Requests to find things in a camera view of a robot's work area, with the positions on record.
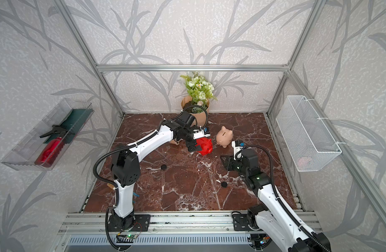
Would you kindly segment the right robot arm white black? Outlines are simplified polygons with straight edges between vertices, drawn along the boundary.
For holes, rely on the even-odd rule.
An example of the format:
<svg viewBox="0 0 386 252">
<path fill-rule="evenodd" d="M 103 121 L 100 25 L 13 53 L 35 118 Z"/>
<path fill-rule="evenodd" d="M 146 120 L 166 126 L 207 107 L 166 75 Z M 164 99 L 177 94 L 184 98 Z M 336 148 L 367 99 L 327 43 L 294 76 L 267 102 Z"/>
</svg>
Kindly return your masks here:
<svg viewBox="0 0 386 252">
<path fill-rule="evenodd" d="M 261 171 L 254 147 L 264 151 L 269 158 L 270 175 Z M 234 152 L 234 155 L 220 157 L 224 168 L 243 176 L 247 187 L 261 202 L 248 209 L 249 227 L 264 231 L 283 252 L 330 252 L 328 238 L 310 228 L 275 186 L 272 155 L 264 147 L 254 145 L 234 148 Z"/>
</svg>

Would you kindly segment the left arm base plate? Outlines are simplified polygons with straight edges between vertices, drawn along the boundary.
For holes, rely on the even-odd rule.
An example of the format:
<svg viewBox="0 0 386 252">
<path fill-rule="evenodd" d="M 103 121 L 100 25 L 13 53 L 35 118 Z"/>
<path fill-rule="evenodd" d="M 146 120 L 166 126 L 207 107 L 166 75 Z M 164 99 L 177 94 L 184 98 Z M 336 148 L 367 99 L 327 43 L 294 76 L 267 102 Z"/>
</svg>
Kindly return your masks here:
<svg viewBox="0 0 386 252">
<path fill-rule="evenodd" d="M 149 229 L 151 215 L 149 214 L 137 214 L 133 216 L 127 216 L 120 218 L 116 214 L 110 215 L 106 224 L 106 230 L 108 232 L 147 232 Z"/>
</svg>

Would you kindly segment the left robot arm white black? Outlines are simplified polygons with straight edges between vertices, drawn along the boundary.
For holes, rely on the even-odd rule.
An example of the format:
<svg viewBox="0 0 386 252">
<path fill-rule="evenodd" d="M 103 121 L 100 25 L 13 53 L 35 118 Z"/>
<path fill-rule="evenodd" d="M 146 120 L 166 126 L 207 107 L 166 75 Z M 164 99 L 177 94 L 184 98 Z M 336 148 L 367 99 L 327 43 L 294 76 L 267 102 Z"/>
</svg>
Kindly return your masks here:
<svg viewBox="0 0 386 252">
<path fill-rule="evenodd" d="M 183 140 L 189 152 L 201 151 L 197 140 L 210 136 L 205 126 L 193 125 L 195 117 L 187 111 L 182 111 L 173 119 L 164 119 L 157 129 L 147 136 L 111 151 L 98 158 L 93 165 L 93 175 L 99 181 L 109 183 L 115 191 L 115 204 L 112 213 L 120 220 L 130 219 L 134 214 L 133 190 L 141 175 L 140 163 L 151 152 L 170 141 Z M 98 166 L 109 156 L 112 157 L 112 174 L 114 180 L 99 175 Z"/>
</svg>

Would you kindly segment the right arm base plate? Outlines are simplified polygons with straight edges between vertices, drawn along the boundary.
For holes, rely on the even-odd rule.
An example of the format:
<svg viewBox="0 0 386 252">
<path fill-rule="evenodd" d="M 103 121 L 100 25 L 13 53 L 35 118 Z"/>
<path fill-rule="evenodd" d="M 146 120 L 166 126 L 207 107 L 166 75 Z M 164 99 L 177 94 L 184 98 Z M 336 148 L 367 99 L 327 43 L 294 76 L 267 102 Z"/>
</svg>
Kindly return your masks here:
<svg viewBox="0 0 386 252">
<path fill-rule="evenodd" d="M 247 214 L 242 214 L 239 211 L 233 211 L 231 213 L 231 217 L 233 220 L 233 228 L 234 231 L 259 231 L 259 228 L 251 227 L 248 221 Z"/>
</svg>

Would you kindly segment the red piggy bank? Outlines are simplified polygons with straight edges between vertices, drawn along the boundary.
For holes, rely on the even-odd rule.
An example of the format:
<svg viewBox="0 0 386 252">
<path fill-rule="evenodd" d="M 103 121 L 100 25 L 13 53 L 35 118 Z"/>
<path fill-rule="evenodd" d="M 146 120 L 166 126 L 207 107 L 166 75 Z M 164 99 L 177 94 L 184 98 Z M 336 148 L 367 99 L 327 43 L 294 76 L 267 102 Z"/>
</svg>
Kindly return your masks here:
<svg viewBox="0 0 386 252">
<path fill-rule="evenodd" d="M 213 143 L 212 140 L 206 137 L 200 138 L 196 140 L 196 146 L 200 147 L 201 150 L 198 151 L 201 155 L 208 155 L 213 151 Z"/>
</svg>

